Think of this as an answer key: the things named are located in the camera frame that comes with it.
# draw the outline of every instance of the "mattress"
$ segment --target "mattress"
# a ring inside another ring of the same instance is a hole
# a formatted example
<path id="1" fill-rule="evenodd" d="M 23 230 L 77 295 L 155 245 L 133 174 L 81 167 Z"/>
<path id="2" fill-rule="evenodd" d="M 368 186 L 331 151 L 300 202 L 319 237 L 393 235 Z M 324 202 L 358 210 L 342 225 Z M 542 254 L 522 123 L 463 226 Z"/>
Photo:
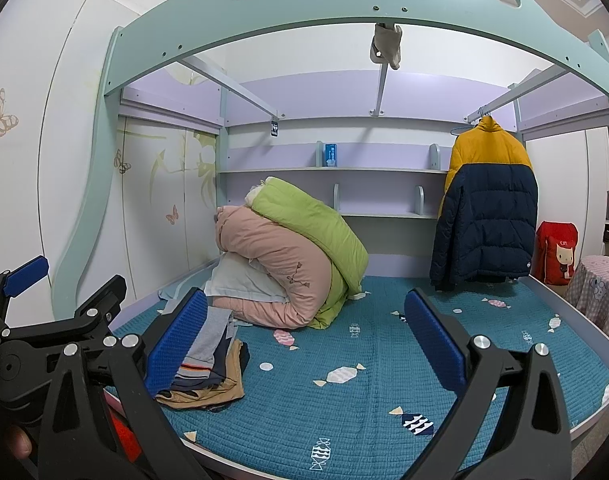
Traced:
<path id="1" fill-rule="evenodd" d="M 501 348 L 526 351 L 546 343 L 571 426 L 600 408 L 609 369 L 563 321 L 557 326 L 559 318 L 525 285 L 476 283 L 447 293 L 433 291 L 428 280 L 366 277 L 363 288 L 370 294 L 348 302 L 326 330 L 294 330 L 291 341 L 266 328 L 240 327 L 238 338 L 251 355 L 243 399 L 220 413 L 163 406 L 165 415 L 179 436 L 195 431 L 201 446 L 262 472 L 294 479 L 399 479 L 455 401 L 401 319 L 406 293 L 415 286 L 469 333 L 483 333 Z M 159 308 L 116 335 L 142 333 Z M 506 393 L 498 389 L 463 466 L 484 454 Z"/>

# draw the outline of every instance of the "pink checkered tablecloth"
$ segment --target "pink checkered tablecloth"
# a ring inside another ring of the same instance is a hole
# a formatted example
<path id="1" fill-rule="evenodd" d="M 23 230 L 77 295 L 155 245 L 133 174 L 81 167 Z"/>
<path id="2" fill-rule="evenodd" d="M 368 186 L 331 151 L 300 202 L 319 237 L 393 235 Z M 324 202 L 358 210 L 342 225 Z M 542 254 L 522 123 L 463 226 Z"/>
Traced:
<path id="1" fill-rule="evenodd" d="M 565 299 L 609 336 L 609 256 L 582 258 Z"/>

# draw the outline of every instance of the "green quilt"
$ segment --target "green quilt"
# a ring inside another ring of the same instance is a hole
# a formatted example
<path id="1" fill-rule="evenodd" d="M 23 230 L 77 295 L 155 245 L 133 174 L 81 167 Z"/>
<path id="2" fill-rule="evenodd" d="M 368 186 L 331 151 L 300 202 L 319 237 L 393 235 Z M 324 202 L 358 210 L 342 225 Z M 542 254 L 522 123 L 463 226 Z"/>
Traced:
<path id="1" fill-rule="evenodd" d="M 268 177 L 254 194 L 251 208 L 316 244 L 331 260 L 331 289 L 310 327 L 327 328 L 337 317 L 347 296 L 362 292 L 362 277 L 369 255 L 344 218 L 301 189 Z"/>

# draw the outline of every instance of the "puffer jacket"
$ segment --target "puffer jacket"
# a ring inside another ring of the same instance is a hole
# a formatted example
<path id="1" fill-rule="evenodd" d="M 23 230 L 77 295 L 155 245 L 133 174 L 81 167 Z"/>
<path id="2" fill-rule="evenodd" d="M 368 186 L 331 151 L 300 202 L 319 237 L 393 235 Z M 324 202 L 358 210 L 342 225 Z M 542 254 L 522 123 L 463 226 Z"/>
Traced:
<path id="1" fill-rule="evenodd" d="M 524 146 L 490 116 L 451 152 L 433 243 L 431 283 L 526 276 L 531 269 L 538 187 Z"/>

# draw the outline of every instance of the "pink quilt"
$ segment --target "pink quilt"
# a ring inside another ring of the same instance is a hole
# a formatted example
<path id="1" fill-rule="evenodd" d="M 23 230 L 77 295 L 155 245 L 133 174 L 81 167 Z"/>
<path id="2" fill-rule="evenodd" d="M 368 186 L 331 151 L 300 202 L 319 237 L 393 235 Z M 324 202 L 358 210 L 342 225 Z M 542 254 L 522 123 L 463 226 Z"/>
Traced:
<path id="1" fill-rule="evenodd" d="M 218 209 L 216 243 L 248 259 L 256 258 L 286 290 L 287 303 L 215 296 L 213 305 L 271 328 L 306 326 L 331 288 L 331 261 L 312 241 L 264 218 L 246 206 Z"/>

